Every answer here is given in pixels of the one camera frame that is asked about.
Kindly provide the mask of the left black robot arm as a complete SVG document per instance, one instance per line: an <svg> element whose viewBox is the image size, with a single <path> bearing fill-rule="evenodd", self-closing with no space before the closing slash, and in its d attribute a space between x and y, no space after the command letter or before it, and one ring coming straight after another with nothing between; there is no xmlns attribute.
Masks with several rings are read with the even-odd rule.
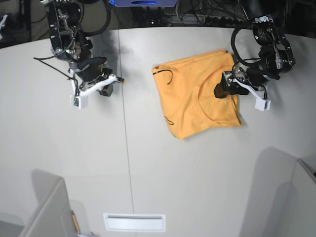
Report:
<svg viewBox="0 0 316 237"><path fill-rule="evenodd" d="M267 82L279 80L280 74L291 71L296 63L280 23L285 1L240 0L238 3L247 20L236 26L231 37L231 47L237 61L230 71L222 73L214 95L223 99L228 95L256 95L262 91L263 99L267 100ZM247 27L252 29L255 41L260 45L257 58L243 59L237 51L237 34Z"/></svg>

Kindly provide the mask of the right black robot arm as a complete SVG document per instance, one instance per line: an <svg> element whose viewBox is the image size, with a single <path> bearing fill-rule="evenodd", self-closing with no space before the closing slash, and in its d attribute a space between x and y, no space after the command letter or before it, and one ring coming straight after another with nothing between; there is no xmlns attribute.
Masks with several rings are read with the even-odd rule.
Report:
<svg viewBox="0 0 316 237"><path fill-rule="evenodd" d="M49 38L52 56L37 58L46 64L56 58L68 63L66 76L71 81L73 95L80 98L97 91L101 96L111 96L114 83L123 83L124 79L114 74L108 66L105 55L97 54L93 49L92 37L104 33L111 21L113 4L104 0L106 18L102 27L86 32L82 27L86 0L43 0L49 24Z"/></svg>

